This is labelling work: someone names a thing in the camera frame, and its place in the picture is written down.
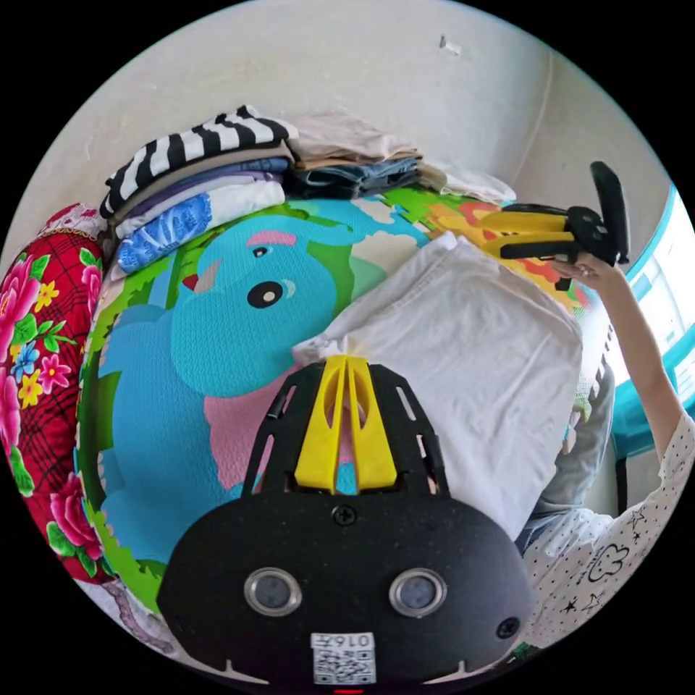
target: qr code sticker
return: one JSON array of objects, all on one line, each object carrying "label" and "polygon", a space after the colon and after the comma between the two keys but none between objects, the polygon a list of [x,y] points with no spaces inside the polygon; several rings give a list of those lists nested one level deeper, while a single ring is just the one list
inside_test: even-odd
[{"label": "qr code sticker", "polygon": [[359,686],[376,683],[374,637],[312,635],[313,679],[319,685]]}]

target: yellow flower print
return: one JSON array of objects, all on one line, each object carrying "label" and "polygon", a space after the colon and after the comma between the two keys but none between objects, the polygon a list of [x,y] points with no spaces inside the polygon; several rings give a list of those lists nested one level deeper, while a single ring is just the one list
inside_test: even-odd
[{"label": "yellow flower print", "polygon": [[25,374],[22,377],[22,388],[17,394],[22,399],[22,410],[38,403],[38,397],[43,393],[43,387],[37,383],[40,374],[41,370],[37,369],[31,376]]},{"label": "yellow flower print", "polygon": [[41,283],[41,288],[38,291],[38,301],[34,307],[34,311],[40,311],[44,306],[48,306],[59,294],[56,289],[56,281],[51,280],[47,285]]}]

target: hand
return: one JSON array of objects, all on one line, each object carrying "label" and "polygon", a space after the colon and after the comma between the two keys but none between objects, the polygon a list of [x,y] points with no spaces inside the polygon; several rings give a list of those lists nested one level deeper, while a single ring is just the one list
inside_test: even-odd
[{"label": "hand", "polygon": [[551,264],[561,277],[576,280],[597,292],[601,292],[614,278],[623,274],[618,266],[609,266],[590,253],[580,253],[574,265],[562,261],[553,261]]}]

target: white patterned shirt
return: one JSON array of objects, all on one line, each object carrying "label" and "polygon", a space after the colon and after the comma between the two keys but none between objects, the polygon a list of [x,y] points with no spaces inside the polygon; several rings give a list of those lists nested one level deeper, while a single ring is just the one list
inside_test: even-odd
[{"label": "white patterned shirt", "polygon": [[695,460],[695,422],[684,415],[661,462],[661,487],[619,517],[568,513],[526,550],[536,591],[523,642],[544,649],[574,632],[639,567],[668,522]]}]

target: screw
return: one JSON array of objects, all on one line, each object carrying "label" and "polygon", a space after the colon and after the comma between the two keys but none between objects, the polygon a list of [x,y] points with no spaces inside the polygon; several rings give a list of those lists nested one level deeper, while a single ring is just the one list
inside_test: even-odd
[{"label": "screw", "polygon": [[341,505],[333,510],[333,521],[338,526],[352,526],[357,521],[357,512],[352,507]]},{"label": "screw", "polygon": [[517,634],[520,626],[521,622],[518,618],[507,618],[507,620],[503,620],[500,623],[500,626],[497,628],[497,636],[500,639],[509,639],[510,637],[514,637],[514,635]]}]

